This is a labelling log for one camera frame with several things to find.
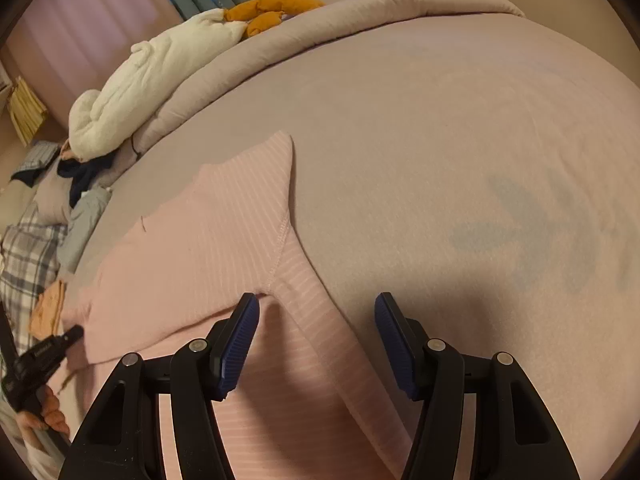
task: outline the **bed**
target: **bed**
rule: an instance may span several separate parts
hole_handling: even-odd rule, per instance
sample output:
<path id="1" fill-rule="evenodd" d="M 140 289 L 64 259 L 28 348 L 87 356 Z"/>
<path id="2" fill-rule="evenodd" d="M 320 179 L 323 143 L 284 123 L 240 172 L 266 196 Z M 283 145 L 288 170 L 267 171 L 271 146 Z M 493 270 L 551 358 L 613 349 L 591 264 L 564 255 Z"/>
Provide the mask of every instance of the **bed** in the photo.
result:
<path id="1" fill-rule="evenodd" d="M 381 290 L 462 352 L 517 356 L 580 477 L 612 474 L 640 419 L 639 89 L 505 0 L 324 1 L 216 58 L 142 128 L 158 142 L 114 181 L 67 301 L 201 165 L 281 130 L 292 225 L 408 433 L 419 406 L 376 335 Z"/>

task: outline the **silver bolt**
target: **silver bolt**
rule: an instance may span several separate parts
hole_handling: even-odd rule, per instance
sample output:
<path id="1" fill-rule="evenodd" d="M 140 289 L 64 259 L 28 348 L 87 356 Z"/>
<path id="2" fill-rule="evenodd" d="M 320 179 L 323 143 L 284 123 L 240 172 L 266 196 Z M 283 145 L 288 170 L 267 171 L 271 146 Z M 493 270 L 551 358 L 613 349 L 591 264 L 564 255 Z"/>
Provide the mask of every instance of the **silver bolt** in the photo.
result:
<path id="1" fill-rule="evenodd" d="M 131 354 L 127 354 L 122 358 L 122 364 L 124 364 L 125 366 L 131 366 L 134 365 L 138 362 L 138 354 L 134 354 L 133 352 Z"/>
<path id="2" fill-rule="evenodd" d="M 507 354 L 507 352 L 500 352 L 498 354 L 498 362 L 505 366 L 509 366 L 513 364 L 513 357 L 511 357 L 511 354 Z"/>
<path id="3" fill-rule="evenodd" d="M 442 339 L 429 339 L 427 346 L 436 352 L 442 352 L 447 347 Z"/>
<path id="4" fill-rule="evenodd" d="M 206 339 L 194 339 L 189 343 L 189 350 L 192 352 L 201 352 L 207 347 Z"/>

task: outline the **beige curtain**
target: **beige curtain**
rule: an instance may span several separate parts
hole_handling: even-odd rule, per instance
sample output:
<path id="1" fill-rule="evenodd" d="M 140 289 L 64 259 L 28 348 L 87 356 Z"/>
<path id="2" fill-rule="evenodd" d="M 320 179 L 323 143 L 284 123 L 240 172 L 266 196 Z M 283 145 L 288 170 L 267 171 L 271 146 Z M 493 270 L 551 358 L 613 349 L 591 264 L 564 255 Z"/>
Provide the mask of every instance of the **beige curtain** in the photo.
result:
<path id="1" fill-rule="evenodd" d="M 66 126 L 76 98 L 101 88 L 132 44 L 180 21 L 169 0 L 34 0 L 0 59 Z"/>

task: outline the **plaid shirt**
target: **plaid shirt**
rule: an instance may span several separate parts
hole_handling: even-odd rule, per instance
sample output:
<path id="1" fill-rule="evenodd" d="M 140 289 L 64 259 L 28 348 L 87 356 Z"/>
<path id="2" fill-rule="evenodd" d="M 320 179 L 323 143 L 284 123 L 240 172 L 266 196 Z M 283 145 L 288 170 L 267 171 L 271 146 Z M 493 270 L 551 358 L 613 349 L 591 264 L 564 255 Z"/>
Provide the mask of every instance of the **plaid shirt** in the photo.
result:
<path id="1" fill-rule="evenodd" d="M 58 275 L 60 264 L 56 251 L 65 236 L 66 226 L 38 223 L 35 203 L 27 208 L 18 225 L 9 226 L 4 232 L 0 301 L 4 304 L 18 354 L 23 354 L 36 342 L 29 334 L 31 313 L 38 303 L 38 296 Z M 0 377 L 4 377 L 5 371 L 0 359 Z"/>

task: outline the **person's hand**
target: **person's hand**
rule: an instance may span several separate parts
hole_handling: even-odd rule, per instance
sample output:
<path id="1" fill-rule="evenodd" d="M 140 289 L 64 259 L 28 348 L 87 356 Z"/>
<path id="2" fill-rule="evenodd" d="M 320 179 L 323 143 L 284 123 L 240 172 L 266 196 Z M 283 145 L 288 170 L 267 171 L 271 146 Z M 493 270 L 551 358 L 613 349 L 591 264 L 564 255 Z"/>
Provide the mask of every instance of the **person's hand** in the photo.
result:
<path id="1" fill-rule="evenodd" d="M 15 421 L 18 424 L 18 428 L 20 428 L 22 438 L 31 447 L 42 450 L 42 444 L 33 430 L 53 428 L 69 438 L 71 430 L 66 424 L 64 413 L 60 411 L 60 401 L 48 386 L 45 386 L 45 399 L 42 402 L 42 418 L 44 422 L 30 412 L 20 412 L 15 416 Z"/>

